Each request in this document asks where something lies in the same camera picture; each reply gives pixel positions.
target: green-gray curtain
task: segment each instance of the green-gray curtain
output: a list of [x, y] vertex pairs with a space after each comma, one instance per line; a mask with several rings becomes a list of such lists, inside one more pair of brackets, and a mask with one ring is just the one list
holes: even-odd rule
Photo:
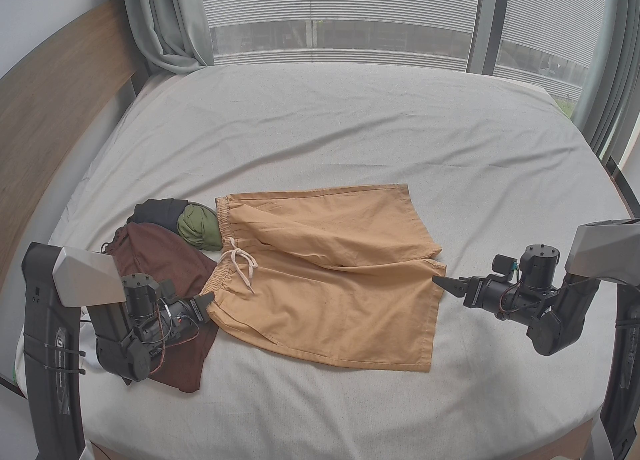
[[125, 0], [133, 37], [148, 61], [183, 74], [213, 65], [202, 0]]

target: white drawstring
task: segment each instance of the white drawstring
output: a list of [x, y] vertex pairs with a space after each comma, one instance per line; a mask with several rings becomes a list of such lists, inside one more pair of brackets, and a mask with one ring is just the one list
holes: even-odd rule
[[[251, 287], [251, 279], [253, 278], [253, 269], [258, 267], [258, 263], [255, 261], [255, 259], [253, 258], [253, 256], [251, 254], [245, 252], [242, 248], [236, 247], [236, 240], [234, 240], [233, 238], [229, 238], [229, 242], [231, 243], [231, 246], [234, 249], [233, 250], [227, 250], [226, 252], [224, 252], [220, 256], [220, 260], [222, 260], [224, 258], [224, 256], [226, 256], [227, 254], [230, 254], [231, 262], [233, 263], [234, 268], [236, 269], [238, 275], [240, 275], [240, 278], [243, 280], [244, 284], [253, 293], [253, 288]], [[249, 278], [247, 278], [244, 275], [244, 273], [240, 269], [240, 266], [238, 266], [238, 263], [236, 262], [236, 255], [239, 255], [240, 257], [243, 257], [247, 261], [247, 263], [249, 263]]]

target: robotic arm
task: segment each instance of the robotic arm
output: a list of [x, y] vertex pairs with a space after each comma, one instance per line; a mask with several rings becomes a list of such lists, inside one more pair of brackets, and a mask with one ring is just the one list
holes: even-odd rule
[[113, 258], [32, 243], [22, 260], [26, 281], [24, 368], [38, 460], [75, 460], [84, 449], [78, 348], [87, 307], [101, 366], [125, 384], [147, 378], [165, 348], [194, 338], [209, 321], [213, 293], [180, 300], [171, 280], [120, 279]]
[[[552, 286], [560, 252], [530, 245], [518, 263], [497, 255], [486, 277], [433, 281], [463, 305], [482, 308], [500, 320], [527, 326], [536, 352], [552, 355], [575, 343], [600, 281], [618, 283], [618, 313], [609, 386], [600, 414], [615, 459], [628, 453], [636, 437], [640, 408], [640, 368], [635, 368], [640, 334], [640, 220], [608, 220], [580, 225], [559, 288]], [[514, 273], [519, 276], [512, 283]]]

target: wooden headboard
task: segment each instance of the wooden headboard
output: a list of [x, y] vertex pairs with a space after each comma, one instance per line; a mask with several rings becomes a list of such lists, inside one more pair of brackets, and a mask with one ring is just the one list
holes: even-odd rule
[[0, 287], [56, 169], [144, 58], [124, 0], [50, 36], [0, 79]]

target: wrinkled sheet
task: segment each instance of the wrinkled sheet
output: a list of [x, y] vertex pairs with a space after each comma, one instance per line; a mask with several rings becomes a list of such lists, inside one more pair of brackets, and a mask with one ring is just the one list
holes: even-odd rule
[[[99, 250], [148, 198], [409, 184], [449, 276], [497, 253], [560, 249], [579, 224], [626, 217], [580, 133], [539, 88], [459, 72], [358, 64], [210, 67], [139, 96], [78, 186], [51, 242]], [[201, 389], [126, 387], [87, 366], [84, 431], [132, 459], [509, 458], [601, 405], [615, 290], [549, 358], [522, 325], [445, 294], [429, 373], [332, 368], [220, 331]]]

